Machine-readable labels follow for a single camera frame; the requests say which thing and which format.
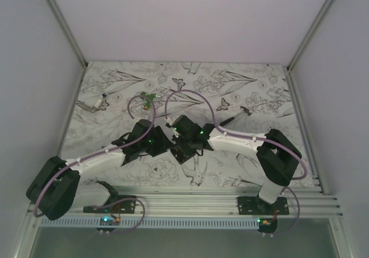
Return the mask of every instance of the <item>black bracket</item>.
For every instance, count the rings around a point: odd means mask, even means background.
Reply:
[[[120,199],[125,199],[125,198],[128,198],[128,197],[136,198],[136,196],[117,196],[117,197],[115,197],[114,201],[106,202],[105,205],[108,205],[109,203],[113,203],[113,202],[116,202]],[[134,210],[136,208],[136,201],[135,200],[126,200],[126,201],[121,202],[120,205],[121,205],[121,214],[134,214]],[[105,208],[105,209],[84,207],[83,208],[83,213],[86,213],[86,214],[110,214],[111,210],[114,207],[115,206]]]
[[[278,197],[276,202],[268,204],[258,196],[240,196],[237,197],[237,206],[239,215],[289,215],[287,199]]]
[[[104,181],[98,181],[99,184],[103,185],[105,188],[108,189],[110,193],[109,199],[104,203],[103,206],[109,205],[111,203],[114,203],[120,199],[126,199],[131,198],[135,199],[136,196],[120,196],[118,195],[118,192],[108,183]],[[134,210],[136,208],[136,201],[135,200],[126,200],[122,201],[121,203],[117,204],[121,206],[121,214],[134,214]],[[93,208],[90,206],[83,208],[83,213],[86,214],[110,214],[110,212],[116,207],[116,205],[113,205],[111,207],[105,208],[105,209],[99,209],[99,208]]]

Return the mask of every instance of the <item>patterned mat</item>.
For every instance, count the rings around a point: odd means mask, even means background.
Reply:
[[[141,92],[156,94],[156,125],[166,135],[172,133],[164,121],[164,102],[177,89],[192,89],[205,96],[221,122],[243,114],[227,125],[228,129],[247,133],[281,130],[303,154],[308,165],[291,96],[280,65],[246,63],[167,63],[167,62],[91,62],[88,66],[77,105],[62,150],[62,157],[77,158],[97,151],[130,132],[135,124],[127,113],[128,100]],[[93,105],[102,93],[107,101],[95,113],[80,104]],[[144,100],[132,103],[134,116],[150,119],[143,109]],[[169,105],[172,116],[185,114],[202,126],[211,122],[211,114],[202,99],[190,93],[175,95]],[[295,176],[302,175],[299,166]],[[157,157],[144,156],[120,169],[107,170],[96,179],[115,186],[249,186],[244,181],[261,184],[264,173],[258,161],[228,151],[205,151],[204,155],[179,165],[170,152]],[[314,186],[311,170],[292,186]]]

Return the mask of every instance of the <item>cable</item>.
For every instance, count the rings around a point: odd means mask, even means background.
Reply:
[[[128,112],[130,114],[130,116],[132,118],[134,118],[130,112],[130,109],[129,109],[129,106],[130,106],[130,103],[132,102],[133,99],[135,98],[145,98],[147,101],[151,102],[151,105],[152,105],[152,109],[153,109],[153,119],[152,119],[152,122],[150,124],[150,126],[148,127],[148,129],[146,130],[146,132],[144,134],[142,134],[139,138],[131,141],[130,143],[127,143],[127,144],[124,144],[124,145],[121,145],[120,147],[113,147],[113,148],[110,148],[108,149],[108,151],[115,151],[115,150],[118,150],[118,149],[122,149],[122,148],[125,148],[125,147],[129,147],[130,145],[133,145],[135,144],[136,142],[140,141],[141,139],[143,139],[149,132],[150,130],[153,128],[154,126],[154,122],[155,122],[155,118],[156,118],[156,108],[152,102],[151,99],[149,99],[147,96],[145,95],[136,95],[136,96],[133,96],[129,101],[128,101]],[[37,211],[39,209],[39,206],[40,206],[40,203],[41,203],[41,200],[42,198],[44,197],[47,189],[51,186],[51,184],[62,174],[64,173],[65,171],[67,171],[68,169],[70,169],[71,167],[79,164],[79,163],[82,163],[88,159],[91,159],[91,158],[94,158],[96,156],[99,156],[99,155],[102,155],[102,154],[105,154],[106,153],[106,150],[103,149],[101,151],[97,151],[95,153],[92,153],[92,154],[89,154],[85,157],[82,157],[79,162],[78,161],[75,161],[67,166],[65,166],[64,168],[62,168],[61,170],[59,170],[53,177],[50,178],[50,180],[46,183],[45,187],[41,190],[40,192],[40,195],[39,197],[37,198],[36,200],[36,203],[35,203],[35,207],[33,209],[33,215],[36,217],[36,218],[39,218],[41,216],[43,216],[44,214],[38,214]]]
[[[273,235],[284,235],[284,234],[286,234],[287,232],[290,232],[292,229],[294,229],[295,228],[295,226],[296,226],[296,224],[297,224],[297,222],[299,221],[299,219],[300,219],[300,213],[301,213],[301,207],[300,207],[300,202],[299,202],[299,199],[298,199],[298,197],[297,197],[297,195],[296,195],[296,193],[290,188],[290,187],[285,187],[286,189],[288,189],[292,194],[293,194],[293,196],[295,197],[295,199],[296,199],[296,203],[297,203],[297,205],[298,205],[298,215],[296,216],[296,219],[295,219],[295,221],[293,222],[293,225],[289,228],[289,229],[287,229],[286,231],[283,231],[283,232],[279,232],[279,233],[273,233]]]
[[[300,177],[295,177],[295,178],[292,178],[292,180],[302,180],[304,179],[306,176],[307,176],[307,167],[305,165],[305,163],[302,161],[302,159],[300,157],[298,157],[293,151],[291,151],[290,149],[288,149],[287,147],[285,147],[284,145],[280,144],[280,143],[277,143],[276,141],[272,141],[272,140],[269,140],[269,139],[266,139],[266,138],[260,138],[260,137],[251,137],[251,136],[247,136],[247,135],[241,135],[241,134],[234,134],[234,133],[231,133],[229,132],[228,130],[226,129],[223,129],[221,128],[218,123],[216,122],[216,119],[215,119],[215,114],[214,114],[214,110],[213,110],[213,107],[212,105],[209,103],[209,101],[204,97],[202,96],[201,94],[199,94],[198,92],[195,92],[195,91],[192,91],[190,89],[180,89],[178,91],[175,91],[173,93],[171,93],[167,100],[165,101],[165,106],[164,106],[164,111],[165,111],[165,118],[167,119],[168,118],[168,113],[167,113],[167,106],[168,106],[168,102],[169,102],[169,99],[171,96],[173,96],[174,94],[177,94],[177,93],[180,93],[180,92],[191,92],[197,96],[199,96],[200,98],[202,98],[206,104],[209,106],[210,108],[210,112],[212,113],[212,118],[213,118],[213,123],[214,123],[214,126],[215,128],[221,132],[221,133],[226,133],[227,135],[229,136],[232,136],[232,137],[236,137],[236,138],[241,138],[241,139],[248,139],[248,140],[253,140],[255,139],[256,141],[264,141],[266,143],[269,143],[269,144],[273,144],[275,145],[276,147],[279,147],[281,149],[283,149],[284,151],[286,151],[287,153],[289,153],[290,155],[292,155],[302,166],[302,168],[304,169],[304,174]]]
[[[261,187],[259,184],[253,183],[253,182],[251,182],[251,181],[246,181],[246,180],[241,180],[241,181],[242,181],[242,182],[245,182],[245,183],[252,183],[252,184],[255,184],[255,185],[258,185],[259,187]],[[293,222],[293,225],[292,225],[289,229],[287,229],[286,231],[283,231],[283,232],[273,233],[273,235],[284,235],[284,234],[286,234],[287,232],[289,232],[289,231],[291,231],[292,229],[294,229],[294,228],[295,228],[295,226],[296,226],[297,222],[298,222],[298,221],[299,221],[299,219],[300,219],[301,207],[300,207],[299,199],[298,199],[298,197],[297,197],[296,193],[295,193],[295,192],[294,192],[290,187],[284,187],[284,189],[283,189],[283,190],[285,190],[285,189],[288,189],[288,190],[293,194],[293,196],[295,197],[296,203],[297,203],[297,205],[298,205],[298,215],[296,216],[296,219],[295,219],[295,221]],[[276,210],[274,210],[274,217],[273,217],[273,220],[275,220],[275,219],[277,219],[277,211],[276,211]]]
[[[134,225],[134,226],[132,226],[131,228],[128,228],[128,229],[126,229],[126,230],[122,230],[122,231],[117,231],[117,232],[114,232],[114,234],[117,234],[117,233],[130,233],[130,232],[132,232],[132,231],[134,231],[138,226],[140,226],[140,224],[144,221],[144,219],[145,219],[145,215],[146,215],[146,209],[145,209],[145,205],[143,204],[143,202],[141,201],[141,200],[139,200],[139,199],[136,199],[136,198],[134,198],[134,197],[127,197],[127,198],[125,198],[125,199],[120,199],[120,200],[118,200],[118,201],[116,201],[116,202],[113,202],[113,203],[110,203],[110,204],[108,204],[108,205],[103,205],[103,206],[95,206],[95,205],[93,205],[93,206],[91,206],[92,208],[98,208],[98,209],[105,209],[105,208],[108,208],[108,207],[111,207],[111,206],[115,206],[115,205],[117,205],[117,204],[119,204],[119,203],[121,203],[121,202],[124,202],[124,201],[127,201],[127,200],[135,200],[135,201],[137,201],[138,203],[140,203],[140,205],[142,206],[142,217],[141,217],[141,219]]]

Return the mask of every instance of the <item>metal frame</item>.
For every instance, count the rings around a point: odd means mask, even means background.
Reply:
[[[77,56],[80,64],[82,65],[82,67],[85,69],[87,67],[87,61],[85,59],[85,57],[83,56],[83,53],[80,49],[80,47],[78,46],[78,43],[76,41],[76,39],[74,38],[68,23],[66,22],[66,20],[64,19],[64,16],[61,12],[61,10],[58,7],[58,4],[55,0],[46,0],[47,5],[50,7],[50,10],[52,11],[52,13],[54,14],[55,19],[57,20],[61,30],[63,31],[67,41],[69,42],[71,48],[73,49],[75,55]]]
[[[335,0],[326,0],[321,7],[319,13],[317,14],[315,20],[312,22],[309,30],[307,31],[304,39],[302,40],[301,44],[299,45],[298,50],[296,51],[295,55],[292,57],[291,62],[288,65],[288,71],[292,71],[292,69],[297,64],[298,60],[300,59],[301,55],[303,54],[305,48],[308,46],[311,39],[314,37],[315,33],[317,32],[319,26],[322,24],[324,18],[326,17],[329,9],[331,8],[332,4]]]

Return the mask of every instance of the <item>purple cable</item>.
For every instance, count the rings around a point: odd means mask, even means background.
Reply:
[[[292,229],[295,228],[297,222],[300,219],[300,212],[301,212],[301,210],[300,210],[300,202],[299,202],[298,196],[296,195],[296,193],[290,187],[284,187],[284,188],[288,189],[293,194],[293,196],[295,197],[296,203],[298,205],[298,215],[296,216],[296,219],[293,222],[293,225],[289,229],[287,229],[286,231],[283,231],[283,232],[273,233],[273,235],[284,235],[284,234],[286,234],[287,232],[289,232],[289,231],[291,231]]]
[[[140,205],[142,206],[142,217],[141,219],[134,225],[132,226],[131,228],[128,228],[126,230],[123,230],[123,231],[116,231],[114,232],[114,234],[126,234],[126,233],[130,233],[132,232],[133,230],[135,230],[138,226],[140,226],[140,224],[144,221],[145,219],[145,215],[146,215],[146,209],[145,209],[145,205],[143,204],[143,202],[139,199],[135,199],[134,197],[127,197],[125,199],[120,199],[116,202],[113,202],[113,203],[110,203],[108,205],[104,205],[104,206],[91,206],[92,208],[99,208],[99,209],[104,209],[104,208],[108,208],[108,207],[112,207],[112,206],[116,206],[117,204],[121,203],[121,202],[124,202],[124,201],[127,201],[127,200],[135,200],[137,201],[138,203],[140,203]]]
[[[167,119],[168,118],[168,114],[167,114],[167,105],[168,105],[168,102],[169,102],[169,99],[172,95],[175,95],[177,93],[180,93],[180,92],[191,92],[192,94],[195,94],[197,96],[199,96],[200,98],[202,98],[206,104],[209,106],[210,108],[210,112],[212,113],[212,117],[213,117],[213,123],[214,123],[214,126],[215,128],[221,132],[221,133],[224,133],[226,132],[227,135],[230,135],[232,137],[236,137],[236,138],[241,138],[241,139],[248,139],[248,140],[253,140],[253,137],[251,136],[247,136],[247,135],[241,135],[241,134],[234,134],[234,133],[230,133],[228,132],[226,129],[223,129],[221,128],[218,123],[216,122],[216,119],[215,119],[215,114],[214,114],[214,110],[213,110],[213,107],[212,105],[209,103],[209,101],[204,97],[202,96],[201,94],[199,94],[198,92],[195,92],[195,91],[192,91],[190,89],[180,89],[178,91],[175,91],[173,93],[171,93],[167,100],[165,101],[165,118]],[[290,149],[288,149],[287,147],[285,147],[284,145],[280,144],[280,143],[277,143],[276,141],[272,141],[272,140],[269,140],[269,139],[266,139],[266,138],[259,138],[259,137],[256,137],[256,141],[264,141],[266,143],[269,143],[269,144],[274,144],[276,147],[279,147],[281,149],[283,149],[284,151],[286,151],[287,153],[289,153],[290,155],[292,155],[302,166],[302,168],[304,169],[304,174],[300,177],[294,177],[292,178],[292,180],[302,180],[304,179],[306,176],[307,176],[307,167],[305,165],[305,163],[302,161],[302,159],[300,157],[298,157],[293,151],[291,151]]]
[[[132,102],[133,99],[135,98],[145,98],[147,101],[149,101],[152,105],[152,109],[153,109],[153,120],[148,128],[148,130],[146,130],[146,132],[144,134],[142,134],[139,138],[135,139],[134,141],[131,141],[130,143],[127,143],[127,144],[124,144],[124,145],[121,145],[120,147],[113,147],[113,148],[110,148],[109,151],[115,151],[115,150],[118,150],[118,149],[122,149],[124,147],[129,147],[130,145],[133,145],[135,144],[136,142],[140,141],[141,139],[143,139],[149,132],[150,130],[153,128],[154,126],[154,122],[155,122],[155,118],[156,118],[156,108],[154,106],[154,103],[152,102],[151,99],[149,99],[147,96],[145,95],[136,95],[136,96],[133,96],[129,102],[128,102],[128,111],[129,111],[129,105],[130,103]],[[102,154],[105,154],[105,150],[101,150],[101,151],[98,151],[98,152],[95,152],[95,153],[92,153],[90,155],[87,155],[85,157],[82,157],[81,160],[80,160],[80,163],[88,160],[88,159],[91,159],[93,157],[96,157],[96,156],[99,156],[99,155],[102,155]],[[61,170],[59,170],[53,177],[51,177],[51,179],[46,183],[45,187],[42,189],[42,191],[40,192],[40,195],[38,197],[38,199],[36,200],[36,203],[35,203],[35,207],[33,209],[33,215],[37,218],[43,216],[44,214],[37,214],[37,211],[39,209],[39,206],[40,206],[40,203],[41,203],[41,200],[42,198],[44,197],[47,189],[51,186],[51,184],[62,174],[64,173],[65,171],[67,171],[68,169],[70,169],[71,167],[77,165],[78,162],[75,161],[67,166],[65,166],[64,168],[62,168]]]

